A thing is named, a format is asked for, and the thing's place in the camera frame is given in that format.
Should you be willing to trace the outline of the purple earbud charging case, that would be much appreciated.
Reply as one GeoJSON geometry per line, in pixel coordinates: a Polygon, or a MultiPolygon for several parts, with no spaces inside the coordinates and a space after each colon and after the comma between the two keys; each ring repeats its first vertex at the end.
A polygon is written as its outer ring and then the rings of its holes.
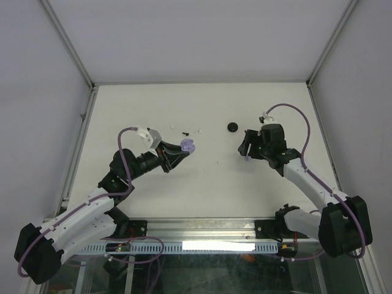
{"type": "Polygon", "coordinates": [[[192,154],[195,151],[194,141],[191,138],[185,138],[180,143],[181,150],[192,154]]]}

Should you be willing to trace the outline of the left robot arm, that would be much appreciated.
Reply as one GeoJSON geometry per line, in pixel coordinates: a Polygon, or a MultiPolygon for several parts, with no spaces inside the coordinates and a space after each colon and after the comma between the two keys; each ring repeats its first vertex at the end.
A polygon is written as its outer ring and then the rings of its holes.
{"type": "Polygon", "coordinates": [[[179,145],[161,141],[153,152],[138,157],[126,148],[117,151],[110,171],[77,205],[46,223],[21,229],[14,253],[18,274],[43,284],[84,247],[99,239],[125,238],[128,218],[117,206],[133,192],[132,181],[155,168],[168,173],[194,151],[190,138],[179,145]]]}

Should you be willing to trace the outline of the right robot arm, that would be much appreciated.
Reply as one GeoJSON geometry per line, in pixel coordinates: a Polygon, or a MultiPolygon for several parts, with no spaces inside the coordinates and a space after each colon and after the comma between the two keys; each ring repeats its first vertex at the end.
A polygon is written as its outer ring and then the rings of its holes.
{"type": "Polygon", "coordinates": [[[243,157],[265,160],[280,176],[293,183],[317,208],[318,215],[299,206],[285,205],[275,213],[274,231],[281,237],[293,232],[316,239],[330,257],[363,251],[373,242],[366,202],[359,196],[325,188],[303,164],[301,153],[288,148],[280,124],[248,129],[238,147],[243,157]]]}

